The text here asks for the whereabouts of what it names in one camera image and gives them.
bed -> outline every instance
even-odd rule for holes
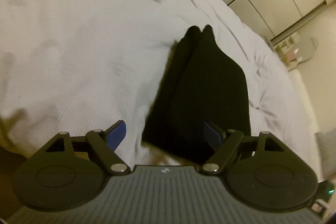
[[[141,134],[172,45],[207,24],[245,73],[252,135],[272,132],[318,173],[288,72],[222,0],[0,0],[0,145],[30,157],[59,131],[123,119],[116,153],[128,165],[178,164]]]
[[[324,180],[324,177],[323,177],[323,173],[321,169],[321,154],[319,150],[319,144],[315,136],[317,132],[320,132],[320,126],[317,122],[314,107],[309,98],[309,94],[302,80],[300,71],[298,69],[291,70],[289,72],[289,78],[291,82],[293,83],[295,90],[298,92],[301,98],[301,101],[303,103],[305,113],[308,116],[308,122],[309,122],[308,137],[309,137],[309,143],[310,143],[308,146],[309,147],[308,150],[311,153],[310,166],[315,171],[319,182],[321,182]]]

